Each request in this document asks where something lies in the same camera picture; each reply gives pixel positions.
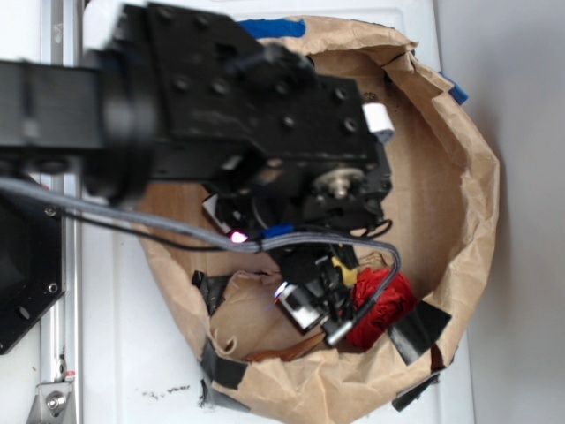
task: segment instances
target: white surface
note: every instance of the white surface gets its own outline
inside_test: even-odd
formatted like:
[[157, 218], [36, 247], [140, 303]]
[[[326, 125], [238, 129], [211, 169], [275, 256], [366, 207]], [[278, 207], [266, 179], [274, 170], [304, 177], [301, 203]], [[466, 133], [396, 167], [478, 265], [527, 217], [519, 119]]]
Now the white surface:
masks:
[[437, 3], [443, 69], [502, 162], [493, 272], [469, 328], [477, 423], [561, 423], [565, 3]]
[[[0, 60], [39, 62], [40, 7], [37, 0], [0, 0]], [[0, 424], [26, 422], [40, 382], [39, 324], [0, 356]]]
[[39, 62], [39, 0], [0, 0], [0, 58]]
[[[315, 13], [372, 20], [422, 41], [418, 57], [436, 68], [439, 65], [431, 0], [346, 5], [312, 1], [307, 6], [265, 1], [185, 4], [232, 13], [237, 19]], [[102, 46], [117, 11], [116, 1], [94, 0], [88, 6], [84, 39], [88, 47]], [[199, 407], [200, 368], [177, 330], [135, 238], [86, 226], [83, 253], [86, 424], [274, 422], [218, 406]], [[466, 338], [454, 366], [441, 379], [440, 385], [428, 389], [403, 413], [385, 405], [359, 422], [473, 423]], [[184, 386], [190, 388], [173, 391]]]

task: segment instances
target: black wire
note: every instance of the black wire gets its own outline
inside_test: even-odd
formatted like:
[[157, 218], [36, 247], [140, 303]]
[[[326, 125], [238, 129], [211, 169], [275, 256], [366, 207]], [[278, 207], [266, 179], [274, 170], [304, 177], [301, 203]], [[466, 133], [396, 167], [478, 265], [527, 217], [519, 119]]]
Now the black wire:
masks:
[[177, 243], [176, 241], [169, 240], [168, 238], [165, 237], [155, 236], [154, 234], [149, 234], [143, 231], [134, 230], [132, 228], [123, 227], [121, 225], [115, 225], [113, 223], [105, 223], [95, 219], [86, 218], [84, 216], [73, 214], [72, 212], [67, 212], [60, 209], [57, 212], [62, 216], [66, 216], [68, 218], [74, 219], [76, 221], [80, 221], [82, 223], [89, 223], [91, 225], [106, 228], [108, 230], [119, 231], [125, 234], [142, 237], [144, 239], [149, 239], [157, 243], [161, 243], [162, 245], [173, 247], [175, 249], [185, 250], [188, 252], [224, 252], [224, 249], [221, 249], [220, 247], [185, 245], [183, 243]]

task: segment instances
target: blue tape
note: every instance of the blue tape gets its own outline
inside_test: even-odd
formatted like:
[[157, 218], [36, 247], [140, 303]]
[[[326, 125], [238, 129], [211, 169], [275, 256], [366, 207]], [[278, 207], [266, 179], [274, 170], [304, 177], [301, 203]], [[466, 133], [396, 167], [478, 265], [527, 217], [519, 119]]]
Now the blue tape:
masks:
[[238, 22], [255, 38], [299, 38], [306, 33], [306, 23], [287, 19], [249, 19]]
[[270, 239], [271, 237], [282, 236], [283, 234], [288, 234], [293, 231], [294, 226], [291, 223], [281, 223], [280, 225], [275, 225], [274, 227], [263, 230], [260, 235], [265, 239]]
[[443, 78], [445, 78], [447, 81], [449, 81], [453, 84], [453, 88], [451, 88], [449, 90], [449, 93], [451, 94], [451, 97], [456, 99], [456, 102], [458, 102], [459, 104], [463, 104], [463, 103], [467, 102], [467, 100], [469, 100], [469, 95], [465, 92], [465, 90], [463, 90], [461, 87], [459, 87], [459, 84], [457, 84], [455, 81], [453, 81], [450, 77], [447, 77], [441, 71], [440, 71], [440, 75]]

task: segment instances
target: white wall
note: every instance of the white wall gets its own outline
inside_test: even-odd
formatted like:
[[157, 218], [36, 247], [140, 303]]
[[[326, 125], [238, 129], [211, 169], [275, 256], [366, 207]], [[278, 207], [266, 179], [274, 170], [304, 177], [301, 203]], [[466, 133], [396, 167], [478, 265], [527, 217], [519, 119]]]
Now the white wall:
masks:
[[478, 424], [565, 417], [565, 2], [436, 0], [444, 72], [502, 161], [489, 286], [469, 328]]

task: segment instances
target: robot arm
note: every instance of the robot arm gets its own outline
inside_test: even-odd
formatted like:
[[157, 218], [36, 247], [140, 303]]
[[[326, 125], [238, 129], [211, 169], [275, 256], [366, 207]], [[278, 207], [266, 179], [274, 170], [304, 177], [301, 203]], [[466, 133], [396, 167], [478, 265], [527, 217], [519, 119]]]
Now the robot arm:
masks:
[[[392, 125], [354, 81], [318, 75], [223, 15], [161, 4], [126, 5], [84, 65], [0, 63], [0, 175], [76, 172], [114, 205], [151, 181], [198, 182], [216, 222], [252, 238], [286, 223], [349, 233], [385, 222]], [[334, 253], [271, 253], [304, 330], [327, 322], [333, 334], [353, 314]]]

